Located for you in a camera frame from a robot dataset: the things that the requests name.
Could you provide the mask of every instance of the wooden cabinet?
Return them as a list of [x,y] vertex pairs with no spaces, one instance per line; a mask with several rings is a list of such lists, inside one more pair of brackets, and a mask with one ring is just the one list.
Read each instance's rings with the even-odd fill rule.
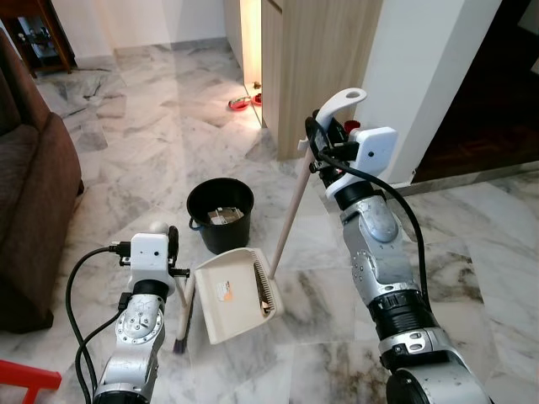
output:
[[274,4],[262,2],[262,116],[278,144],[280,102],[280,72],[283,47],[283,27],[280,10]]
[[33,77],[61,69],[71,73],[73,53],[50,0],[2,0],[0,19]]
[[382,0],[261,1],[262,115],[282,160],[299,156],[314,109],[361,85]]

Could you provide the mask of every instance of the label sticker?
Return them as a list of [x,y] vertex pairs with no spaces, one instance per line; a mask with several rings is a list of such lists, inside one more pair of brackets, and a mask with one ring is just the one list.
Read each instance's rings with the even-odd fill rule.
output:
[[232,288],[230,282],[219,282],[216,284],[217,299],[219,301],[231,301],[232,300]]

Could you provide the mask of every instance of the black bucket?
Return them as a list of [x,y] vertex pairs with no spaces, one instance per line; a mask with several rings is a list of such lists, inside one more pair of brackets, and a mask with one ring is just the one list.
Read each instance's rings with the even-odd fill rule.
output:
[[[187,211],[191,215],[189,227],[200,231],[204,244],[214,254],[247,246],[253,191],[237,179],[214,178],[191,191],[187,198]],[[211,223],[208,212],[217,208],[233,207],[243,212],[238,220],[225,225]]]

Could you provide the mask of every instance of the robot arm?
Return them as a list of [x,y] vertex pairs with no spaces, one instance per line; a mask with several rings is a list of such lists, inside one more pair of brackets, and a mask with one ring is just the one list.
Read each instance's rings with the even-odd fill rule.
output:
[[489,404],[482,385],[438,325],[415,282],[403,250],[403,229],[381,191],[332,167],[318,153],[377,175],[387,166],[397,133],[391,128],[353,130],[350,138],[332,120],[325,131],[309,118],[307,138],[317,159],[311,165],[342,214],[352,277],[380,338],[389,404]]
[[116,321],[115,351],[93,394],[94,404],[147,404],[152,399],[157,351],[165,338],[165,303],[175,285],[169,271],[178,252],[177,230],[171,233],[139,233],[126,243],[120,262],[131,266],[132,296]]

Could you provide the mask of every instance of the white wall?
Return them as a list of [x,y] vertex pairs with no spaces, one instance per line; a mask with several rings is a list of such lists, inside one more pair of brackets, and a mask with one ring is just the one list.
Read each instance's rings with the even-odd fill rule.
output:
[[411,181],[500,3],[384,0],[355,118],[398,131],[390,183]]
[[94,0],[114,48],[219,38],[222,0]]
[[106,26],[101,21],[94,2],[95,0],[52,0],[77,63],[84,58],[112,55]]

